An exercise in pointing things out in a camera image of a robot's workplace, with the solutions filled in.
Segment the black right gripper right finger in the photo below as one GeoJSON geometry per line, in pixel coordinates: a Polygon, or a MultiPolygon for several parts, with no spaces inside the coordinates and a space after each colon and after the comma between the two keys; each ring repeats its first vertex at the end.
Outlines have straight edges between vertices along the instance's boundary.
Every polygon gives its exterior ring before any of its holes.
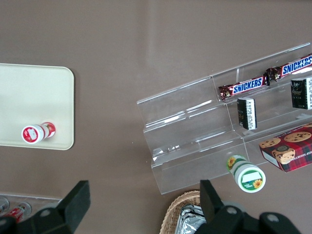
{"type": "Polygon", "coordinates": [[[299,234],[300,231],[284,215],[264,212],[258,219],[235,205],[224,205],[209,180],[200,181],[200,206],[206,223],[201,234],[299,234]]]}

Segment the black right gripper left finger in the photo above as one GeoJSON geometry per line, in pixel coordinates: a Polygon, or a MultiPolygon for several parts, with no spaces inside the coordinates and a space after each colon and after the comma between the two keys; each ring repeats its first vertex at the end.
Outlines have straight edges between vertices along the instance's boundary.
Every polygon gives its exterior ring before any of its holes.
{"type": "Polygon", "coordinates": [[[73,234],[91,205],[88,180],[79,181],[55,207],[38,211],[17,223],[14,217],[0,219],[2,234],[73,234]]]}

